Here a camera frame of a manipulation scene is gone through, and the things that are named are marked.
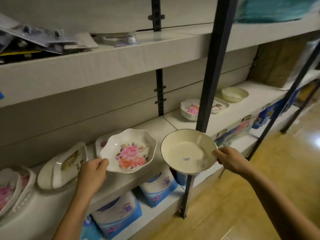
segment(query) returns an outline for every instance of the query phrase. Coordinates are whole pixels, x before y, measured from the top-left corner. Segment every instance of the hand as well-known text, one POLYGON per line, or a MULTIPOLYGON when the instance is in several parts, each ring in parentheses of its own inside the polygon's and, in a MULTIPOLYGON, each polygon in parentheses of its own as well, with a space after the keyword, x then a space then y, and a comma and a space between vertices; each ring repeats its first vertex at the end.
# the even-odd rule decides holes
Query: hand
POLYGON ((225 169, 241 176, 246 175, 253 169, 250 162, 237 149, 232 147, 226 146, 216 149, 212 154, 218 157, 219 164, 222 164, 225 169))
POLYGON ((89 201, 99 190, 101 185, 106 179, 107 166, 109 165, 108 159, 96 158, 86 161, 78 174, 76 196, 84 198, 89 201))

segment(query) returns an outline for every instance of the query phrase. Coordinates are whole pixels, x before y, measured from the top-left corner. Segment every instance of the black metal post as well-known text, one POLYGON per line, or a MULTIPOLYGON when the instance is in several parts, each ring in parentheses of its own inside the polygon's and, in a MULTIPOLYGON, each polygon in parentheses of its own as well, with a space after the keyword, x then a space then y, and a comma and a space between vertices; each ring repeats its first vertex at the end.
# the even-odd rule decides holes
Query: black metal post
POLYGON ((294 81, 294 83, 292 84, 292 86, 290 87, 289 91, 286 93, 286 95, 284 96, 284 103, 282 104, 281 107, 277 108, 274 113, 275 115, 273 116, 273 118, 270 120, 270 122, 268 123, 268 125, 266 126, 265 130, 263 131, 263 133, 261 134, 261 136, 258 138, 257 142, 254 144, 253 148, 251 149, 249 155, 247 156, 248 160, 251 160, 252 156, 254 155, 254 153, 256 152, 256 150, 258 149, 258 147, 260 146, 260 144, 262 143, 263 139, 266 137, 267 133, 269 132, 269 130, 271 129, 271 127, 273 126, 275 120, 278 118, 278 116, 281 114, 283 108, 285 107, 286 103, 290 100, 291 96, 294 94, 294 92, 296 91, 296 89, 298 88, 300 82, 302 81, 303 77, 306 75, 306 73, 308 72, 310 66, 312 65, 312 63, 314 62, 314 60, 316 59, 316 57, 318 56, 318 54, 320 53, 320 42, 317 44, 317 46, 315 47, 315 49, 313 50, 313 52, 311 53, 310 57, 308 58, 308 60, 306 61, 306 63, 303 65, 301 71, 299 72, 296 80, 294 81))
MULTIPOLYGON (((148 16, 149 20, 152 20, 153 32, 161 32, 161 20, 165 18, 164 15, 161 14, 161 5, 160 0, 151 0, 151 8, 152 8, 152 15, 148 16)), ((157 92, 158 100, 155 104, 158 104, 158 115, 164 115, 164 101, 163 98, 163 89, 166 86, 163 86, 163 77, 162 77, 162 69, 155 70, 155 75, 157 79, 157 88, 154 90, 157 92)))
MULTIPOLYGON (((237 3, 238 0, 218 0, 196 125, 196 130, 204 133, 207 130, 237 3)), ((193 188, 194 179, 194 175, 188 175, 186 191, 181 203, 183 219, 187 217, 190 192, 193 188)))
POLYGON ((287 133, 287 130, 290 128, 290 126, 293 124, 293 122, 296 120, 296 118, 299 116, 299 114, 302 112, 302 110, 306 107, 306 105, 309 103, 309 101, 312 99, 314 94, 317 92, 317 90, 320 87, 320 79, 317 80, 316 86, 314 89, 310 92, 306 100, 303 102, 303 104, 300 106, 300 108, 294 113, 294 115, 290 118, 290 120, 287 122, 285 127, 283 127, 280 132, 282 134, 287 133))

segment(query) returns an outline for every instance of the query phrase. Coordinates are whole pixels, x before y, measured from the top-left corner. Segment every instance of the marble floor tile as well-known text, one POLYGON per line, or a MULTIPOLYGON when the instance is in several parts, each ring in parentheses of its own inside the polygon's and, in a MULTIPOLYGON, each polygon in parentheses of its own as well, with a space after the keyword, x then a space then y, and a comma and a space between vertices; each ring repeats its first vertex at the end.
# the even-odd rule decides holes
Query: marble floor tile
MULTIPOLYGON (((320 227, 320 103, 287 134, 266 138, 251 161, 320 227)), ((278 240, 250 185, 226 171, 190 204, 187 218, 173 216, 151 240, 278 240)))

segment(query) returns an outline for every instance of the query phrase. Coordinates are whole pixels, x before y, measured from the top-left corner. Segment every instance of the person's right arm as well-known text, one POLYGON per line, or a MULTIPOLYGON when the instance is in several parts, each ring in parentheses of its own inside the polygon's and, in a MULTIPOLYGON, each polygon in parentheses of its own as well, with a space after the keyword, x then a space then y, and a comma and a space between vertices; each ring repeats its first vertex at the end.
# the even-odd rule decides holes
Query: person's right arm
POLYGON ((236 149, 224 147, 212 153, 225 169, 239 174, 250 183, 281 239, 320 239, 317 226, 236 149))

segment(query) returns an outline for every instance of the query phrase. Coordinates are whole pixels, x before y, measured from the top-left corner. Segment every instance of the person's left arm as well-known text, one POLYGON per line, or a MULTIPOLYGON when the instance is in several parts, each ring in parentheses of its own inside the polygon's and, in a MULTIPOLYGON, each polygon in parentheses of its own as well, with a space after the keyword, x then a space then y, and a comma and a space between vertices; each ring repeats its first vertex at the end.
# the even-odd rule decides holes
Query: person's left arm
POLYGON ((108 164, 108 159, 97 158, 81 166, 75 195, 53 240, 79 240, 87 208, 106 178, 108 164))

